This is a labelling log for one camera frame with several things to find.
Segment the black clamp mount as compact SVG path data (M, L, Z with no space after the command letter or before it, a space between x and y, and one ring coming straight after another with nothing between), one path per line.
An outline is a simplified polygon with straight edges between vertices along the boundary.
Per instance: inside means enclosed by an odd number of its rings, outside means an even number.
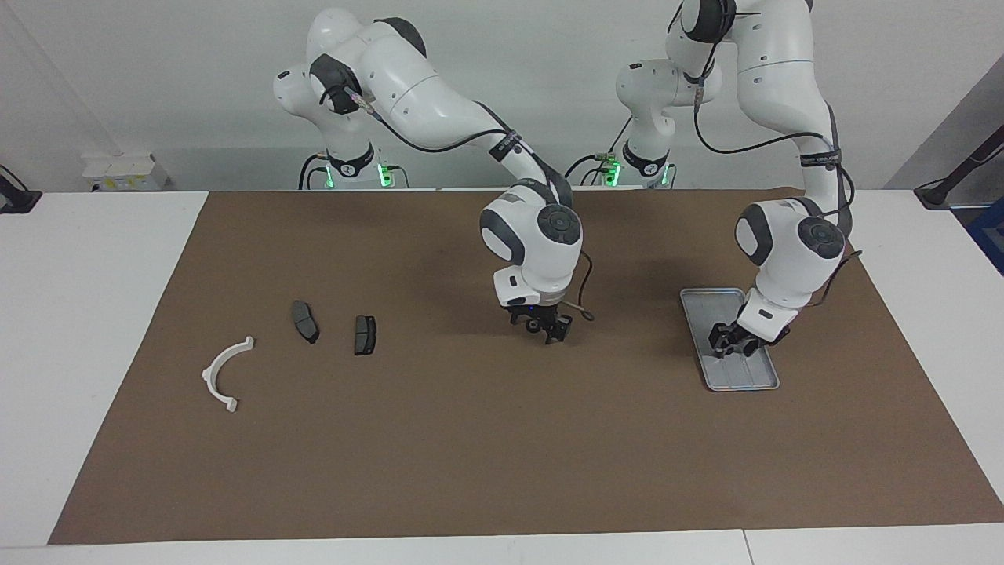
M26 214L36 207L43 196L41 191L31 190L8 168L0 164L0 215Z

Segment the white power socket box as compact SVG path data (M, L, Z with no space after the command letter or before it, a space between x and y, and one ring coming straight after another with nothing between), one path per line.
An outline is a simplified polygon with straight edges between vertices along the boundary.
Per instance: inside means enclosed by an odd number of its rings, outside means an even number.
M83 154L82 178L91 192L166 191L173 182L162 164L151 153L118 156Z

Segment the blue box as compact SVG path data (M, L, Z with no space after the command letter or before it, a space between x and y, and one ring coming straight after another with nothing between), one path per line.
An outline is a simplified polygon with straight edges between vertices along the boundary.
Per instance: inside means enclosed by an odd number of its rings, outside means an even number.
M970 221L966 231L993 267L1004 276L1004 196Z

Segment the brown table mat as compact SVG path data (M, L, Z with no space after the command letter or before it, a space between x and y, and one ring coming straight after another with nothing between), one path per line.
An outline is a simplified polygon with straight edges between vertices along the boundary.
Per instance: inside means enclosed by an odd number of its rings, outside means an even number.
M596 320L545 344L496 301L486 194L212 194L49 542L1004 522L858 262L778 389L706 389L680 292L749 286L734 222L785 196L578 193ZM201 372L249 335L229 414Z

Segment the curved dark brake pad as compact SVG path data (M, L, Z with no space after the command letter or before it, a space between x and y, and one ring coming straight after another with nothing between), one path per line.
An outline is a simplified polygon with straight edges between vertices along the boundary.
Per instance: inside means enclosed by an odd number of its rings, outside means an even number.
M309 344L315 344L320 335L319 326L312 314L311 305L305 301L294 301L291 305L292 322L298 334Z

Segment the silver metal tray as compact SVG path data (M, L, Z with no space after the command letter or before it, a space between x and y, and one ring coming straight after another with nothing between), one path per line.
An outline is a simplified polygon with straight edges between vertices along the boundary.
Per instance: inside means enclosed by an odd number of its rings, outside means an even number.
M707 389L725 391L774 390L780 382L771 358L760 349L753 356L740 353L717 357L709 341L713 326L728 323L737 317L745 301L745 293L736 287L685 287L680 300L689 333L695 346Z

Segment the white curved plastic bracket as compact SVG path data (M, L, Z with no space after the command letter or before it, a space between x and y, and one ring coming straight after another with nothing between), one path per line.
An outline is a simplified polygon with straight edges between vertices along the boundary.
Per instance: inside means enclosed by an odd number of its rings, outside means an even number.
M239 401L236 397L223 394L218 387L218 378L222 368L234 357L250 352L255 346L255 337L246 336L242 342L231 344L231 346L226 347L222 352L216 355L210 362L207 368L203 369L201 372L201 377L208 393L218 402L223 404L223 407L229 414L235 414Z

